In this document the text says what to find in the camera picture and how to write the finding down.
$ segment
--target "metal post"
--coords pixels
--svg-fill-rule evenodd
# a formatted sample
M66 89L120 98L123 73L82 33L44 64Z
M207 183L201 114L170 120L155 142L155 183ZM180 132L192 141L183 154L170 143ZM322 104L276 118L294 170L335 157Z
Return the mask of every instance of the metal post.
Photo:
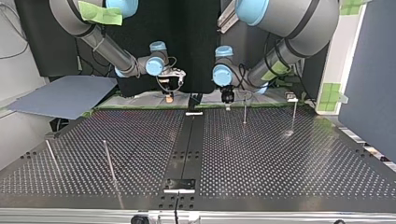
M47 139L46 144L49 149L50 156L52 157L53 160L56 160L55 154L53 154L53 151L52 151L52 146L50 145L50 140Z
M103 146L104 146L105 151L106 151L108 166L110 167L111 175L113 177L113 180L117 181L116 174L114 173L114 169L113 169L113 162L111 161L110 151L108 150L108 146L107 146L107 141L106 140L103 140Z
M248 105L247 105L247 97L246 97L246 95L245 95L244 105L245 105L244 124L246 124L247 123L247 116L248 116Z

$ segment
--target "cable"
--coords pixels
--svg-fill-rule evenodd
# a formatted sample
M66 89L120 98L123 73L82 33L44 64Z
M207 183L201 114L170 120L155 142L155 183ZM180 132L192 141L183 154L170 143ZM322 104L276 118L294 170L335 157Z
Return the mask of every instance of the cable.
M163 87L163 84L161 84L161 82L160 82L160 80L158 79L158 77L156 77L156 79L157 79L158 85L161 87L161 89L163 89L163 91L166 91L166 92L175 92L175 91L179 91L179 90L181 89L181 85L179 85L179 86L177 87L177 89L175 89L175 90L172 90L172 91L166 90L166 89Z
M241 74L241 78L242 79L239 78L238 74L227 63L216 63L215 66L217 66L217 65L224 65L224 66L227 66L228 68L230 68L230 70L235 75L236 79L238 79L238 85L236 85L236 88L241 87L242 90L244 91L245 90L245 87L243 85L244 81L252 88L255 88L255 89L261 89L262 88L262 86L258 87L258 86L253 85L248 78L246 80L247 69L246 69L246 66L244 64L240 63L238 65L239 74Z
M177 57L169 56L168 59L173 59L174 60L174 63L172 63L172 65L170 65L171 68L174 67L176 65L176 63L177 63Z
M296 73L294 75L300 79L300 83L303 86L304 91L306 92L306 95L309 97L309 100L312 102L312 104L314 104L315 107L317 107L317 103L314 101L314 98L312 98L311 95L309 94L309 92L306 90L306 87L303 83L303 79L301 78L301 75L300 75L300 71L297 68L297 63L294 66L296 66Z
M92 55L92 57L93 57L93 60L97 63L97 64L99 64L99 65L101 65L101 66L103 66L103 67L109 67L110 65L111 65L111 63L108 63L108 64L102 64L102 63L100 63L96 58L95 58L95 52L96 51L91 51L91 55Z
M7 9L9 9L14 14L14 16L18 19L18 21L20 23L20 27L21 27L21 19L18 16L18 13L14 10L14 8L12 8L11 6L9 6L9 5L7 5L7 4L5 4L3 2L0 2L0 7L5 7ZM24 31L22 30L22 28L21 28L21 31L19 31L17 29L17 27L15 27L14 23L12 23L12 21L6 15L6 13L3 10L1 10L1 9L0 9L0 12L2 13L3 17L7 20L7 22L11 25L11 27L15 30L15 32L26 42L26 46L24 47L24 49L21 52L13 54L13 55L8 55L8 56L5 56L5 57L0 57L0 60L15 58L17 56L22 55L24 52L26 52L26 50L29 48L29 43L27 42L26 35L25 35Z
M268 33L267 37L265 38L265 44L264 44L264 61L265 61L265 65L267 66L268 70L274 74L277 77L282 77L285 76L287 73L285 74L279 74L276 71L274 71L274 69L272 68L272 65L269 64L268 62L268 41L270 38L271 33ZM285 65L288 69L290 69L290 66L286 63L286 61L283 59L282 55L280 54L277 44L275 44L274 46L274 51L276 52L276 56L277 58L283 63L283 65Z
M5 7L7 9L9 9L14 16L18 19L19 23L20 23L20 27L21 27L21 19L20 16L18 15L17 11L15 11L14 8L12 8L11 6L7 5L6 3L0 2L0 7ZM12 26L12 28L15 30L15 32L17 32L17 34L24 39L25 41L27 41L26 38L26 34L24 33L24 31L21 28L21 31L19 31L17 29L17 27L15 27L14 23L12 23L12 21L9 19L9 17L6 15L6 13L4 13L2 10L0 10L0 12L3 14L3 16L6 18L6 20L8 21L8 23Z
M20 56L20 55L22 55L24 52L26 52L26 50L28 49L28 47L29 47L29 44L26 44L25 48L24 48L21 52L16 53L16 54L14 54L14 55L6 56L6 57L0 57L0 60L3 60L3 59L10 59L10 58L15 58L15 57L17 57L17 56Z

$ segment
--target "white wall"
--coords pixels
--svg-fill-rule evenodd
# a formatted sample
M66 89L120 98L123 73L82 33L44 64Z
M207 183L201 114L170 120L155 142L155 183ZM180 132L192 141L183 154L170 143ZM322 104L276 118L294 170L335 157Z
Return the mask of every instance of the white wall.
M340 83L340 93L344 94L347 80L349 77L350 68L355 55L356 46L361 33L361 24L364 18L366 5L361 7L358 15L341 16L338 22L337 29L332 37L332 42L329 47L329 54L323 72L323 78L320 84L318 101L322 94L324 83ZM340 112L341 103L338 103L335 111L317 112L320 115L338 115Z
M0 0L14 6L13 0ZM18 21L8 13L17 27ZM24 49L26 42L0 14L0 58ZM38 74L30 49L11 59L0 59L0 169L15 161L21 154L39 145L50 132L51 118L13 113L2 107L16 98L45 85Z
M12 0L0 0L14 6ZM6 12L20 27L12 13ZM10 27L0 14L0 58L21 52L26 42ZM30 49L21 56L0 60L0 102L45 85L40 77Z

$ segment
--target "metal frame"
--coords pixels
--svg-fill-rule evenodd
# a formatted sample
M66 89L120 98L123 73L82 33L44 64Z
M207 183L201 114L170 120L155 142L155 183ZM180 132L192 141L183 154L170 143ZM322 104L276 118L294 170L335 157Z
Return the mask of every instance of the metal frame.
M76 126L82 121L83 119L77 120L74 125ZM75 126L63 129L61 136L68 133ZM26 223L37 221L51 222L55 220L57 222L67 221L68 223L92 223L92 221L121 223L129 222L134 215L160 217L159 220L161 222L158 223L174 223L176 211L179 220L187 223L240 223L242 220L248 220L249 223L301 223L306 221L329 223L338 218L346 222L354 221L355 223L367 221L396 222L396 202L394 200L325 199L319 202L309 199L285 200L274 198L273 200L248 199L249 203L246 204L244 199L211 199L202 197L199 194L199 185L201 181L204 130L205 116L184 117L176 144L173 147L172 158L168 162L163 178L164 189L168 184L168 179L195 179L197 189L193 194L162 193L149 200L149 204L145 197L125 198L122 199L121 204L120 198L117 197L65 197L57 198L55 203L48 203L50 198L46 197L6 196L0 200L0 207L10 207L12 204L11 206L14 208L0 208L0 223L11 221ZM342 131L335 127L332 127L332 130L338 134L338 138L341 141L356 148L355 153L361 154L362 160L369 160L372 168L396 183L396 174L381 161L371 157L369 152ZM30 151L31 156L34 156L34 152L46 149L47 147L43 143ZM14 161L6 169L0 171L0 176L13 172L14 169L24 165L26 162L28 162L28 159ZM235 207L234 204L245 205L246 210L241 210L239 209L241 206ZM148 210L146 212L123 210L124 208L143 207ZM348 213L328 213L329 211L348 211Z

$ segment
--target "gray panel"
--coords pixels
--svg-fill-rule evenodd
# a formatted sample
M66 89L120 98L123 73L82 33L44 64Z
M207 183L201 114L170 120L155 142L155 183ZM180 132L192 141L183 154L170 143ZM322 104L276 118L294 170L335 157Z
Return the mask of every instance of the gray panel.
M395 173L312 110L292 114L249 109L243 124L243 109L213 109L194 121L201 170L191 159L183 175L199 183L193 209L396 212Z
M183 117L175 110L96 112L52 141L56 161L42 147L2 171L0 206L168 209L163 179Z
M22 97L7 108L62 119L77 119L96 106L113 88L108 77L63 77Z
M367 5L346 86L340 121L388 158L396 161L396 1Z

